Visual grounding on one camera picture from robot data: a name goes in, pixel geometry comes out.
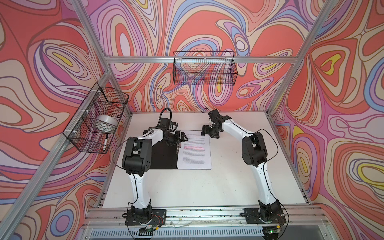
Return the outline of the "teal file folder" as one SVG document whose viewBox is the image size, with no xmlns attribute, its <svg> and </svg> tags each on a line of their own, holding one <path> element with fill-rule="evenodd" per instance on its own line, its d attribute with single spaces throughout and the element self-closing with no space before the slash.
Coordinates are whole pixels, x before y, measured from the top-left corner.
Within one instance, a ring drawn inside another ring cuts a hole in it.
<svg viewBox="0 0 384 240">
<path fill-rule="evenodd" d="M 176 170 L 178 162 L 178 153 L 181 143 L 168 146 L 163 142 L 164 133 L 160 129 L 151 129 L 147 131 L 140 139 L 152 140 L 152 170 Z"/>
</svg>

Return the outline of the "printed paper sheet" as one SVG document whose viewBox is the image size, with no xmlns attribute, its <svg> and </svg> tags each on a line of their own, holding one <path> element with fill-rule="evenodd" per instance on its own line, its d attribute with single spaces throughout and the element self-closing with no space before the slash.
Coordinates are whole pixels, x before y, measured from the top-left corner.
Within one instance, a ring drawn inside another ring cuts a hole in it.
<svg viewBox="0 0 384 240">
<path fill-rule="evenodd" d="M 178 153 L 177 169 L 211 170 L 210 137 L 200 131 L 184 131 L 188 140 L 181 143 Z"/>
</svg>

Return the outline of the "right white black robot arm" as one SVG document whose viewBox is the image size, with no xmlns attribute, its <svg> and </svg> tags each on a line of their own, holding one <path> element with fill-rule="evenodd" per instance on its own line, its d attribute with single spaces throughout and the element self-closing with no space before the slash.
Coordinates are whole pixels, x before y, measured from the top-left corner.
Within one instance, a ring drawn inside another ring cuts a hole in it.
<svg viewBox="0 0 384 240">
<path fill-rule="evenodd" d="M 220 133 L 225 132 L 242 143 L 242 159 L 251 166 L 259 191 L 259 210 L 256 216 L 266 224 L 273 221 L 280 224 L 286 223 L 283 206 L 274 194 L 267 173 L 268 151 L 263 134 L 250 132 L 235 123 L 229 116 L 209 114 L 209 118 L 211 124 L 202 127 L 202 136 L 209 135 L 213 139 L 218 139 Z"/>
</svg>

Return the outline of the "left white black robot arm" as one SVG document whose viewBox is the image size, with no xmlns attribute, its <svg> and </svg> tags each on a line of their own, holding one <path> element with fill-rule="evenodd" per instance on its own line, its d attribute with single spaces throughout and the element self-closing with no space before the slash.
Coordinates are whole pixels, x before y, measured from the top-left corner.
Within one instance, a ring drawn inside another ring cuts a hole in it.
<svg viewBox="0 0 384 240">
<path fill-rule="evenodd" d="M 153 218 L 151 198 L 145 186 L 145 173 L 152 164 L 152 147 L 159 142 L 175 146 L 188 140 L 184 132 L 160 128 L 149 128 L 142 136 L 127 139 L 122 169 L 129 175 L 133 190 L 133 201 L 127 212 L 129 219 L 150 221 Z"/>
</svg>

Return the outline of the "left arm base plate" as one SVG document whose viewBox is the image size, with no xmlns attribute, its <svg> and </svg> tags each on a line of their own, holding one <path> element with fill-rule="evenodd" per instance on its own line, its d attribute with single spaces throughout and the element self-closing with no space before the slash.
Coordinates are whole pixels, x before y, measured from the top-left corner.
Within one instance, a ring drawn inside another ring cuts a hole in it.
<svg viewBox="0 0 384 240">
<path fill-rule="evenodd" d="M 166 223 L 166 209 L 129 209 L 122 217 L 126 226 L 158 226 Z"/>
</svg>

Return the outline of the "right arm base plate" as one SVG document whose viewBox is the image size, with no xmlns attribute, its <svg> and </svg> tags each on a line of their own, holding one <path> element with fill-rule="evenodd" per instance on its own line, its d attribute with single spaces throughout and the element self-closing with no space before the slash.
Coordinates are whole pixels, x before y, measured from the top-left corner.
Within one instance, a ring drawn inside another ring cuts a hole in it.
<svg viewBox="0 0 384 240">
<path fill-rule="evenodd" d="M 247 224 L 284 225 L 287 222 L 282 209 L 269 211 L 263 208 L 245 208 L 240 216 L 246 219 Z"/>
</svg>

